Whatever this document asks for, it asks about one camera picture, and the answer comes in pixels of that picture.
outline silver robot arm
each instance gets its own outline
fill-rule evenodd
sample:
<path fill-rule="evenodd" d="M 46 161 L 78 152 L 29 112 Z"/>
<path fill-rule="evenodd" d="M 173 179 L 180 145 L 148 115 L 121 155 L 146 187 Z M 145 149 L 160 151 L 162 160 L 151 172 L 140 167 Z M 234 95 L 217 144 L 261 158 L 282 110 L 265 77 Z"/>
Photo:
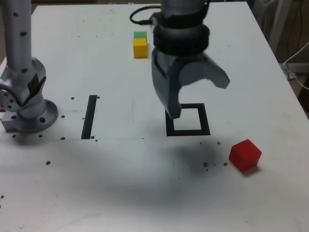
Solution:
<path fill-rule="evenodd" d="M 56 105 L 42 95 L 46 71 L 31 56 L 31 0 L 2 0 L 7 65 L 0 78 L 2 124 L 7 132 L 35 133 L 58 117 Z"/>
<path fill-rule="evenodd" d="M 154 25 L 152 76 L 155 91 L 170 118 L 179 118 L 178 94 L 182 86 L 200 79 L 226 88 L 226 73 L 204 53 L 209 29 L 203 25 L 210 0 L 162 0 L 161 12 L 151 18 Z"/>

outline black tape strip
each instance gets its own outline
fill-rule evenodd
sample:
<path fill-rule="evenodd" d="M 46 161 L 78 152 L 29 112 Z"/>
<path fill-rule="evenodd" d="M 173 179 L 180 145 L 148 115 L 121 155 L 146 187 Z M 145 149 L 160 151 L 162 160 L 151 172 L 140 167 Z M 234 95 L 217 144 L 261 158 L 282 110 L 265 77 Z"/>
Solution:
<path fill-rule="evenodd" d="M 84 121 L 82 139 L 90 139 L 93 117 L 95 115 L 96 103 L 97 103 L 97 96 L 90 95 L 89 100 L 88 100 L 88 105 L 87 105 L 85 121 Z"/>

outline white table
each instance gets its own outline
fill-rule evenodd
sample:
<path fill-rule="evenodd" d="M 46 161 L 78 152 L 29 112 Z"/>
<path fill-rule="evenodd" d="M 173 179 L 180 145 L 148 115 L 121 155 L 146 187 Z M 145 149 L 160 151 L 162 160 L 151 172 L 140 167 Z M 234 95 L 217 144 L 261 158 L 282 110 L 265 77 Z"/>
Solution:
<path fill-rule="evenodd" d="M 133 58 L 134 31 L 146 30 L 153 48 L 150 28 L 129 21 L 139 7 L 35 10 L 33 56 L 46 67 L 43 94 L 59 118 L 16 138 L 1 127 L 0 231 L 307 231 L 309 123 L 247 4 L 210 6 L 207 53 L 231 83 L 181 90 L 181 103 L 205 104 L 211 130 L 188 137 L 166 137 L 151 59 Z M 89 95 L 100 96 L 95 139 L 81 140 Z M 245 139 L 263 154 L 242 175 L 228 156 Z"/>

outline green cube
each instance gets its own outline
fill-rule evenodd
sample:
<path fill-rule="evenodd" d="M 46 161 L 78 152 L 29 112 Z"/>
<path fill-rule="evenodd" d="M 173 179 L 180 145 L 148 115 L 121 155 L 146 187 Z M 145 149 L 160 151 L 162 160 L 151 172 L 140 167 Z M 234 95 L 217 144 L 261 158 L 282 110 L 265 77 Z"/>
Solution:
<path fill-rule="evenodd" d="M 135 31 L 134 32 L 134 39 L 147 39 L 147 32 L 145 31 Z"/>

